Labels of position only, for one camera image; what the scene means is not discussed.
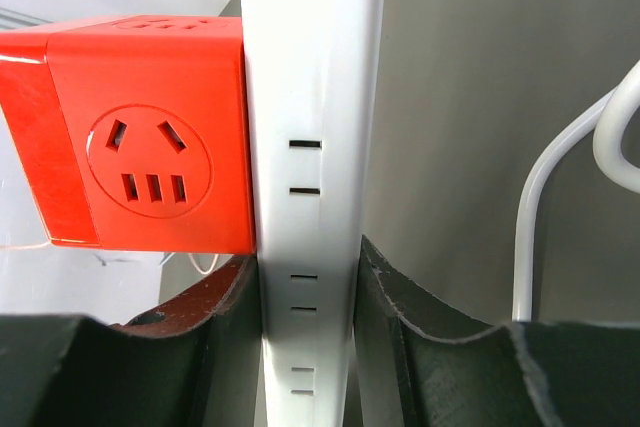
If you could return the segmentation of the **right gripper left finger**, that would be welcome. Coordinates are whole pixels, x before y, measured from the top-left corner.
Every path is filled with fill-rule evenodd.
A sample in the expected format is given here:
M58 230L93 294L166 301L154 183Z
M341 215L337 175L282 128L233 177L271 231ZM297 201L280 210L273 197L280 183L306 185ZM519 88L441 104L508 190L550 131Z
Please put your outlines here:
M5 426L250 426L261 350L257 261L235 256L120 325L1 319Z

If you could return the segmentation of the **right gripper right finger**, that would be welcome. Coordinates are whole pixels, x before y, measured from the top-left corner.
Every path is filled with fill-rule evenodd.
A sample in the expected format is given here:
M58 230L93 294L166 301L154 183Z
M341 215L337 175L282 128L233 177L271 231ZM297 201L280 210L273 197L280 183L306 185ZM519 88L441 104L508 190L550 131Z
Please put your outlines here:
M361 244L355 346L368 426L635 426L639 329L489 325Z

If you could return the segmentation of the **red cube socket adapter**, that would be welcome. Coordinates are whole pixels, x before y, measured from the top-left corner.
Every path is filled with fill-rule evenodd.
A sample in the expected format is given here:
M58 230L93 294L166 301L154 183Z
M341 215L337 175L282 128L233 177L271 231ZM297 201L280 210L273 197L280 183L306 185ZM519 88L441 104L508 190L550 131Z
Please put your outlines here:
M1 108L52 244L254 251L240 18L5 31Z

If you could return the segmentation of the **white power strip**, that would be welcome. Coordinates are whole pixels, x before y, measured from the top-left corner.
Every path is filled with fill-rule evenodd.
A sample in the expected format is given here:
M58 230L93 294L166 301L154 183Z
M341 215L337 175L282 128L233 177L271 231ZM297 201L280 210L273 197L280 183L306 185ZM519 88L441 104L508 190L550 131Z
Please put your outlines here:
M339 426L384 0L241 0L266 418Z

